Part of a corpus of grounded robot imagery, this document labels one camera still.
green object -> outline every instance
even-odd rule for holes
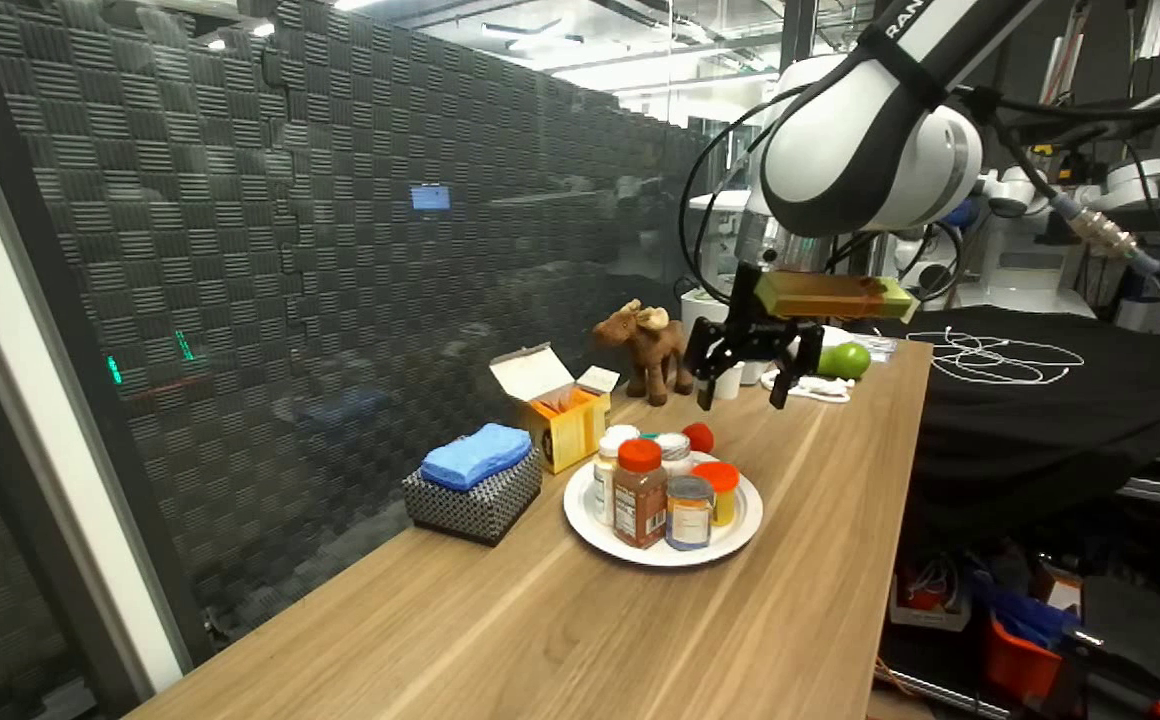
[[[105,369],[107,369],[107,381],[112,381],[117,390],[127,385],[127,372],[124,372],[124,366],[121,366],[117,355],[105,355]]]
[[[815,377],[845,377],[845,381],[859,381],[873,366],[873,352],[857,340],[850,343],[833,343],[820,352]]]
[[[185,332],[177,332],[177,347],[180,347],[180,362],[185,362],[185,366],[197,366],[197,352],[191,352],[191,343],[190,343]]]

white cable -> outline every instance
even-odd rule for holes
[[[934,343],[937,372],[959,385],[991,390],[1050,390],[1089,362],[1059,343],[973,332],[909,332],[909,340]]]

box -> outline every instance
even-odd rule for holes
[[[490,475],[468,498],[437,489],[421,467],[404,480],[410,517],[426,530],[495,543],[508,523],[538,499],[546,475],[542,453],[525,456],[515,467]]]
[[[550,343],[495,355],[494,377],[525,405],[519,426],[533,434],[550,472],[568,472],[598,453],[610,426],[610,395],[575,390]]]

black cloth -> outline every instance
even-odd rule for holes
[[[1080,509],[1160,456],[1160,336],[1006,307],[927,313],[886,332],[943,330],[1059,343],[1084,369],[1050,390],[959,385],[934,369],[912,475],[925,541],[985,541]]]

white plate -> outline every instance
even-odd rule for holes
[[[666,541],[657,541],[653,550],[631,550],[611,534],[611,523],[606,523],[590,511],[590,499],[584,499],[590,486],[594,486],[594,464],[580,464],[564,489],[564,517],[568,517],[574,534],[584,543],[594,543],[615,560],[643,566],[643,570],[695,570],[695,566],[724,560],[724,558],[740,553],[755,538],[755,530],[766,523],[766,499],[740,475],[737,523],[714,534],[714,541],[705,550],[674,550]]]

